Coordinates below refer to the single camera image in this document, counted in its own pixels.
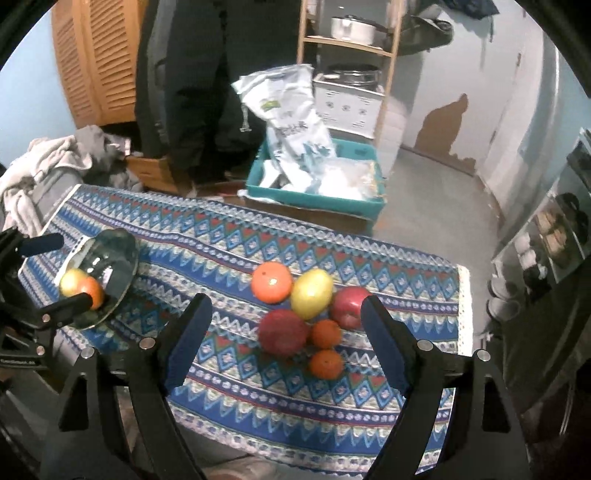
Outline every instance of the teal basket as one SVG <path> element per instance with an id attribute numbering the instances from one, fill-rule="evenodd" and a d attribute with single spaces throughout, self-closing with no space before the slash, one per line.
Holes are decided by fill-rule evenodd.
<path id="1" fill-rule="evenodd" d="M 351 158 L 353 160 L 377 160 L 375 148 L 371 145 L 351 142 L 348 140 L 333 139 L 338 157 Z M 329 210 L 332 212 L 348 213 L 360 216 L 375 222 L 379 213 L 384 208 L 385 193 L 384 180 L 379 164 L 376 163 L 375 179 L 378 185 L 378 197 L 371 200 L 347 200 L 335 197 L 325 197 L 312 193 L 286 192 L 280 189 L 266 189 L 259 187 L 263 177 L 263 161 L 271 158 L 267 141 L 263 142 L 256 160 L 252 164 L 251 171 L 246 180 L 246 189 L 250 197 L 272 199 L 285 205 L 303 207 L 317 210 Z"/>

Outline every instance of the plate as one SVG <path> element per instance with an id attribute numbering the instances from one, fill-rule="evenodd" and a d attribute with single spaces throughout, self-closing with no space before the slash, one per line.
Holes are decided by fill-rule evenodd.
<path id="1" fill-rule="evenodd" d="M 82 238 L 60 268 L 56 285 L 59 286 L 67 270 L 79 268 L 101 284 L 105 301 L 98 309 L 75 316 L 72 326 L 85 330 L 104 322 L 125 297 L 138 270 L 138 263 L 137 240 L 125 229 L 104 230 L 96 237 Z"/>

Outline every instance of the brown patch on door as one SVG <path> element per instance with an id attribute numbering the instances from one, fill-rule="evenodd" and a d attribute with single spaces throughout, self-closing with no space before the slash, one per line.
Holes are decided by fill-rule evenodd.
<path id="1" fill-rule="evenodd" d="M 462 93 L 455 102 L 431 111 L 423 121 L 413 151 L 473 175 L 476 167 L 474 158 L 458 158 L 456 154 L 450 154 L 466 110 L 468 95 Z"/>

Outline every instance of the gray floor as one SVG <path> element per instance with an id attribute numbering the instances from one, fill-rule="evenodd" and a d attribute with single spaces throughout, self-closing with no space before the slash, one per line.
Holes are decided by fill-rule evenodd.
<path id="1" fill-rule="evenodd" d="M 407 150 L 400 150 L 387 184 L 388 204 L 374 237 L 439 255 L 470 270 L 473 330 L 488 316 L 486 283 L 497 244 L 497 218 L 476 180 Z"/>

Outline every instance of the person's foot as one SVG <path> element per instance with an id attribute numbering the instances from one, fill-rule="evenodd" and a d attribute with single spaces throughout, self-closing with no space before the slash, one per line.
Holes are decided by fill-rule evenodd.
<path id="1" fill-rule="evenodd" d="M 244 457 L 204 468 L 208 480 L 276 480 L 277 466 L 258 457 Z"/>

